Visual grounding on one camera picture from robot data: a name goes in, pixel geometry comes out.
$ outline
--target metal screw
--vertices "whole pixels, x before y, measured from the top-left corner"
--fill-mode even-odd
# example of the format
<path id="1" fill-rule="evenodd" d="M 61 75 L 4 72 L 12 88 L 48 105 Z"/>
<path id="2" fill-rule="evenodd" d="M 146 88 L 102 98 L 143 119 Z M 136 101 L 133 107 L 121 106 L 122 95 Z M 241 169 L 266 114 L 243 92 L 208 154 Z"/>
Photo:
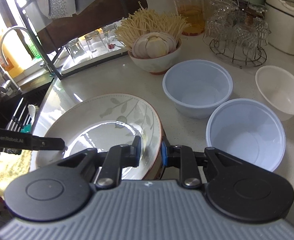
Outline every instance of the metal screw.
<path id="1" fill-rule="evenodd" d="M 101 187 L 107 187 L 113 183 L 114 181 L 111 178 L 102 178 L 97 181 L 97 184 Z"/>
<path id="2" fill-rule="evenodd" d="M 185 185 L 190 187 L 195 187 L 200 184 L 200 180 L 196 178 L 189 178 L 185 180 Z"/>

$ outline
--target kitchen counter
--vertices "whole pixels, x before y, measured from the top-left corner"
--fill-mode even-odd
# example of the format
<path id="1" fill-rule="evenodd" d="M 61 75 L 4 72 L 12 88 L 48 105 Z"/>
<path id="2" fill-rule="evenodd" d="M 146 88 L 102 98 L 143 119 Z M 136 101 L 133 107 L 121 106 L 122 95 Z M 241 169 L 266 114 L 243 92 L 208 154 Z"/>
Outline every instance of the kitchen counter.
<path id="1" fill-rule="evenodd" d="M 284 54 L 272 46 L 265 47 L 267 62 L 294 74 L 294 57 Z M 232 76 L 233 98 L 258 98 L 255 73 L 258 68 L 240 69 L 218 59 L 202 41 L 202 36 L 182 39 L 180 60 L 205 59 L 223 66 Z M 158 112 L 163 128 L 172 144 L 188 145 L 194 151 L 206 147 L 205 131 L 208 118 L 197 120 L 181 115 L 162 90 L 163 75 L 151 75 L 138 68 L 129 58 L 121 57 L 101 64 L 62 81 L 55 80 L 42 104 L 34 135 L 44 136 L 50 126 L 74 105 L 94 96 L 106 93 L 128 93 L 148 101 Z M 275 173 L 285 177 L 294 187 L 294 117 L 283 122 L 286 132 L 286 152 Z M 36 152 L 32 155 L 31 170 L 35 169 Z M 178 169 L 169 168 L 164 178 L 177 178 Z"/>

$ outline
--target leaf pattern plate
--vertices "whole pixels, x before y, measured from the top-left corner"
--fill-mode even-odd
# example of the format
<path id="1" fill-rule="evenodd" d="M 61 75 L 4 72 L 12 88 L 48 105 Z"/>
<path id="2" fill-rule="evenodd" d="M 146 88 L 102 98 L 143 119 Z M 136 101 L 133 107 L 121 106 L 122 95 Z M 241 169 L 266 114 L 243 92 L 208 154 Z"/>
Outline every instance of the leaf pattern plate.
<path id="1" fill-rule="evenodd" d="M 107 94 L 88 99 L 64 113 L 48 130 L 47 137 L 60 137 L 67 150 L 39 151 L 37 167 L 66 158 L 87 148 L 108 151 L 118 144 L 142 138 L 139 167 L 123 169 L 123 179 L 142 179 L 154 164 L 160 149 L 159 116 L 145 100 L 128 94 Z"/>

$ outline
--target blue gripper pad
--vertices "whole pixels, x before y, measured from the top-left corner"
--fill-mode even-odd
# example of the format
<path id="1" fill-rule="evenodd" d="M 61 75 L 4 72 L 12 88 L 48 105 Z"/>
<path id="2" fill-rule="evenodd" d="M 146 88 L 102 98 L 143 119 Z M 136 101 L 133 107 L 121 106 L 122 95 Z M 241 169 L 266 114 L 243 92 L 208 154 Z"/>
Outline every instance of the blue gripper pad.
<path id="1" fill-rule="evenodd" d="M 167 167 L 167 148 L 163 141 L 161 142 L 160 152 L 161 152 L 162 164 L 163 166 Z"/>

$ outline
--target ceramic bowl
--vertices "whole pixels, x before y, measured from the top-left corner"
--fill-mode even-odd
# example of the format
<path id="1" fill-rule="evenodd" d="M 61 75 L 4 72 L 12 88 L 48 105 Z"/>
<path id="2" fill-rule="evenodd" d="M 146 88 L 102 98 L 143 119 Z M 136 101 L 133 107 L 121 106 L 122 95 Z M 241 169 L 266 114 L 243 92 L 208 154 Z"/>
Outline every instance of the ceramic bowl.
<path id="1" fill-rule="evenodd" d="M 286 135 L 279 118 L 267 106 L 238 98 L 223 103 L 210 116 L 206 142 L 209 147 L 274 171 L 283 158 Z"/>
<path id="2" fill-rule="evenodd" d="M 145 178 L 160 159 L 159 116 L 149 103 L 136 96 L 94 97 L 68 110 L 50 127 L 45 137 L 62 138 L 68 149 L 39 151 L 36 166 L 43 167 L 87 148 L 104 152 L 114 145 L 131 144 L 135 135 L 141 136 L 143 143 L 140 163 L 137 168 L 124 168 L 123 179 Z"/>
<path id="3" fill-rule="evenodd" d="M 162 88 L 182 114 L 206 118 L 231 96 L 233 82 L 220 65 L 207 60 L 187 60 L 163 77 Z"/>
<path id="4" fill-rule="evenodd" d="M 157 58 L 135 58 L 130 52 L 128 53 L 132 61 L 141 69 L 154 75 L 161 75 L 178 62 L 181 52 L 181 40 L 178 41 L 177 49 L 162 57 Z"/>
<path id="5" fill-rule="evenodd" d="M 277 66 L 263 66 L 256 73 L 259 101 L 281 121 L 294 116 L 294 75 Z"/>

